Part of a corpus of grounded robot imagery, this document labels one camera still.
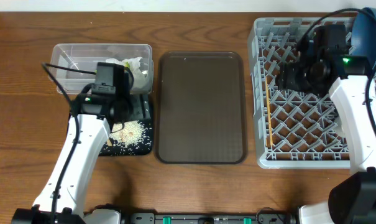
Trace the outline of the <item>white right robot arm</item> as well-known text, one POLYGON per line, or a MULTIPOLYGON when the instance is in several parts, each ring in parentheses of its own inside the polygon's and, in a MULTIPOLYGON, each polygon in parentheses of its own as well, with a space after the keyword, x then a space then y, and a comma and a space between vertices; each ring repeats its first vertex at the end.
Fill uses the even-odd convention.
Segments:
POLYGON ((376 223, 376 97, 368 60, 360 56, 284 63, 281 90, 329 95, 347 142, 352 175, 328 200, 304 205, 300 223, 376 223))

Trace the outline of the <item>white tissue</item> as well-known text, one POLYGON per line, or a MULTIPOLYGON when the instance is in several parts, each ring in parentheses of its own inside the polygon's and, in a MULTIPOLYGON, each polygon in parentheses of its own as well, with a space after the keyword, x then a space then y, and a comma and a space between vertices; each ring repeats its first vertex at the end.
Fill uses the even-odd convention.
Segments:
POLYGON ((129 62, 130 68, 128 68, 134 77, 134 82, 132 84, 132 91, 148 91, 149 89, 149 72, 147 70, 141 70, 140 60, 142 57, 136 57, 136 58, 130 58, 130 59, 124 59, 122 61, 115 59, 115 58, 109 58, 106 59, 107 63, 115 63, 118 65, 124 66, 125 62, 129 62))

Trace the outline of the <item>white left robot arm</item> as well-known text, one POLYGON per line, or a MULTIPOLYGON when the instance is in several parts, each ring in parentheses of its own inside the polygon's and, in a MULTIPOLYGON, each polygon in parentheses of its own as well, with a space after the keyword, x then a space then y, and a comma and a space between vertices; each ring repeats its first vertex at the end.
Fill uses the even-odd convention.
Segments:
POLYGON ((152 115, 147 95, 80 93, 60 156, 30 209, 18 208, 12 223, 125 223, 122 212, 106 204, 84 213, 86 190, 111 127, 118 121, 138 121, 152 115))

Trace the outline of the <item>dark blue plate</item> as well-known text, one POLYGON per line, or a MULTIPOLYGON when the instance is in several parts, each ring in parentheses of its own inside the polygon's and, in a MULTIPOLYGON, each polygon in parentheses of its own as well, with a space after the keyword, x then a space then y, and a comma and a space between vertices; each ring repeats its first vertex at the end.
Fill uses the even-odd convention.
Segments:
MULTIPOLYGON (((362 10, 376 18, 376 8, 365 7, 362 10)), ((355 17, 351 45, 353 51, 351 55, 366 56, 370 65, 376 62, 376 23, 366 15, 358 13, 355 17)))

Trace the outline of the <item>wooden chopstick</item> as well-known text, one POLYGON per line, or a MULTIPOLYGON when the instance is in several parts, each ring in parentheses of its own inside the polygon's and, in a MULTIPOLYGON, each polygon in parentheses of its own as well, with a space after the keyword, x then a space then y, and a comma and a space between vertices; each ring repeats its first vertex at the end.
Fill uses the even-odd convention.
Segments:
POLYGON ((266 92, 266 102, 267 102, 267 116, 268 116, 268 130, 269 130, 269 148, 273 146, 273 132, 272 132, 272 117, 270 112, 270 100, 268 92, 266 92))
POLYGON ((269 130, 269 148, 271 149, 273 146, 273 134, 272 134, 272 118, 271 118, 271 112, 270 112, 270 98, 269 98, 267 78, 265 78, 265 96, 266 96, 266 104, 267 104, 267 118, 268 118, 268 130, 269 130))

